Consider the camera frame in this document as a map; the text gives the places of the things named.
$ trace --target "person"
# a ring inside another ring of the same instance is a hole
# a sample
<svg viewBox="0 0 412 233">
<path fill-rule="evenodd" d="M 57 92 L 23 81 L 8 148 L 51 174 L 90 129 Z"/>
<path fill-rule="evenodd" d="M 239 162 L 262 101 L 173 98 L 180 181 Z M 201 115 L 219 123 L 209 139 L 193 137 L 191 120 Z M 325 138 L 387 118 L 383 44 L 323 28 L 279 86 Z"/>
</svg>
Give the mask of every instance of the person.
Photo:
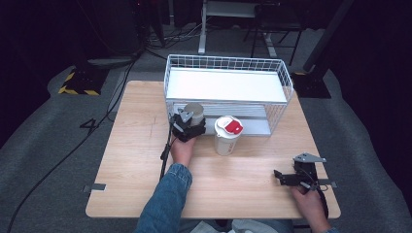
<svg viewBox="0 0 412 233">
<path fill-rule="evenodd" d="M 179 139 L 174 139 L 172 142 L 170 152 L 173 164 L 157 184 L 153 196 L 140 215 L 134 233 L 169 233 L 182 230 L 180 229 L 181 215 L 191 185 L 189 165 L 193 156 L 196 138 L 192 138 L 185 143 Z M 338 232 L 336 228 L 331 227 L 328 223 L 320 195 L 317 191 L 309 191 L 303 195 L 299 191 L 299 187 L 291 187 L 291 193 L 296 200 L 297 208 L 307 219 L 314 233 Z M 290 226 L 287 226 L 288 224 L 281 220 L 254 221 L 235 219 L 231 223 L 232 230 L 230 232 L 292 232 L 292 221 L 289 220 L 289 223 Z M 196 221 L 191 226 L 193 229 L 190 232 L 220 232 L 214 230 L 212 224 L 208 224 L 208 221 Z"/>
</svg>

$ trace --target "jeans sleeve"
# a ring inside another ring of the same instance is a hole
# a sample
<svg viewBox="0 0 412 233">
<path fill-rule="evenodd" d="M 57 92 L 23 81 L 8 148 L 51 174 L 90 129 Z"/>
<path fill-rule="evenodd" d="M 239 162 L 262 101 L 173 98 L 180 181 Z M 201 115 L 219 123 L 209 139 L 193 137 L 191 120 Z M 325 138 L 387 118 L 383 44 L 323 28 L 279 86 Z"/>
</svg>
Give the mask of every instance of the jeans sleeve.
<svg viewBox="0 0 412 233">
<path fill-rule="evenodd" d="M 143 209 L 134 232 L 178 232 L 190 185 L 189 169 L 172 164 Z"/>
</svg>

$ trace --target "white cup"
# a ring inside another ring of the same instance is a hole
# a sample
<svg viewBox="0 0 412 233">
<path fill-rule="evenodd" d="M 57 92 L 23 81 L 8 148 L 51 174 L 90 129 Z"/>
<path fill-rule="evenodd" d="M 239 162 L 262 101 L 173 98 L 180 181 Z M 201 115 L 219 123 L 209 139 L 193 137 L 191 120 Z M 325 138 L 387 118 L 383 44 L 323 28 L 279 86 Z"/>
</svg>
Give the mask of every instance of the white cup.
<svg viewBox="0 0 412 233">
<path fill-rule="evenodd" d="M 233 153 L 234 146 L 243 131 L 240 120 L 234 116 L 221 116 L 215 122 L 215 149 L 220 155 Z"/>
</svg>

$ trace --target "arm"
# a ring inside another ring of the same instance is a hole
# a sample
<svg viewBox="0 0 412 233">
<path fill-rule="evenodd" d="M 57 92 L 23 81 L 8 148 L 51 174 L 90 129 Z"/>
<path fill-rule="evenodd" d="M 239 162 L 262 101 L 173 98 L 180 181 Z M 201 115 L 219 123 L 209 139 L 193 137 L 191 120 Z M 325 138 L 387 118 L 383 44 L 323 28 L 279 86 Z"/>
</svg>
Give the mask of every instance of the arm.
<svg viewBox="0 0 412 233">
<path fill-rule="evenodd" d="M 179 222 L 191 185 L 188 166 L 195 139 L 186 143 L 175 140 L 171 153 L 173 162 L 157 185 L 154 195 L 140 215 L 134 232 L 178 232 Z"/>
<path fill-rule="evenodd" d="M 291 192 L 296 200 L 297 208 L 306 218 L 314 233 L 338 232 L 335 228 L 332 228 L 327 221 L 321 196 L 316 190 L 310 190 L 306 194 L 302 194 L 298 187 L 292 186 Z"/>
</svg>

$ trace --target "wooden table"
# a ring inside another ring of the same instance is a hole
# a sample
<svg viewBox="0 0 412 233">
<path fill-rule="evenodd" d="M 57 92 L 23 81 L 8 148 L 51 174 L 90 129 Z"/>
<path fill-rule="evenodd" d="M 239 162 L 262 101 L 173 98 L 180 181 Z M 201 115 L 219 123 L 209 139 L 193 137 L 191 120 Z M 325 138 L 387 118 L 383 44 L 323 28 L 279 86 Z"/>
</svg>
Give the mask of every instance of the wooden table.
<svg viewBox="0 0 412 233">
<path fill-rule="evenodd" d="M 86 207 L 92 217 L 138 217 L 152 196 L 161 168 L 168 122 L 163 83 L 129 82 Z M 294 96 L 271 137 L 241 137 L 233 154 L 220 156 L 213 136 L 201 136 L 190 164 L 193 184 L 182 217 L 301 218 L 276 169 L 293 174 L 292 158 L 318 154 L 299 101 Z M 322 163 L 318 176 L 326 179 Z M 325 193 L 329 217 L 340 216 L 330 187 Z"/>
</svg>

